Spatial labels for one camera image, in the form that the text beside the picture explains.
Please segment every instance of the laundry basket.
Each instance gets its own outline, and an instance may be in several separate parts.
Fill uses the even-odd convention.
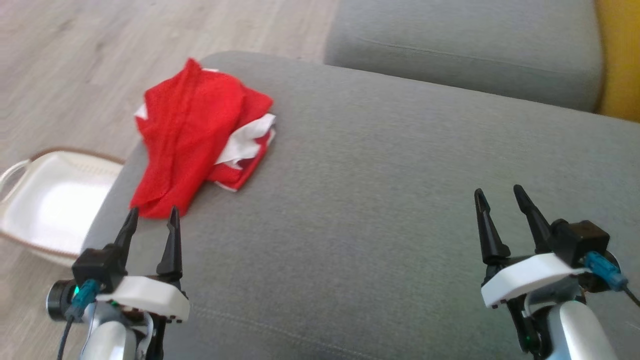
[[[123,163],[88,151],[56,148],[15,164],[0,177],[2,193],[24,169],[0,202],[0,236],[70,266]]]

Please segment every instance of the black cable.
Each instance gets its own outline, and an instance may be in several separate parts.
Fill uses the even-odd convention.
[[[629,296],[632,302],[636,303],[636,305],[640,307],[640,300],[638,300],[638,298],[631,292],[631,290],[629,290],[628,287],[622,287],[622,291],[624,291]]]
[[[62,338],[60,339],[60,348],[58,349],[58,360],[62,360],[62,355],[65,353],[65,344],[67,343],[67,336],[69,336],[69,330],[71,330],[71,325],[73,325],[73,318],[70,318],[67,321],[67,326],[65,326],[65,332],[62,333]]]

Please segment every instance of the wooden floor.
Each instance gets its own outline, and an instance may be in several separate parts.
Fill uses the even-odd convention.
[[[145,89],[225,50],[321,62],[338,0],[1,0],[0,171],[46,147],[125,158]],[[0,239],[0,359],[54,359],[45,295],[70,271]],[[72,329],[65,359],[84,329]]]

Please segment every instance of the gray upholstered surface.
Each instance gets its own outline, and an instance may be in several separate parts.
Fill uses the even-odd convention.
[[[342,0],[325,63],[592,111],[593,0]]]
[[[278,135],[245,188],[207,184],[182,219],[193,307],[167,359],[528,359],[506,308],[483,306],[477,187],[514,254],[533,249],[520,183],[548,219],[609,231],[640,291],[638,124],[259,54],[203,65],[272,96]],[[113,241],[146,163],[139,146],[86,246]],[[130,273],[152,273],[165,239],[141,221]],[[640,312],[588,299],[631,359]]]

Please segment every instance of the yellow fabric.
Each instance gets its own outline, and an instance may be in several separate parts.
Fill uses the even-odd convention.
[[[598,112],[640,122],[640,0],[596,0],[605,52]]]

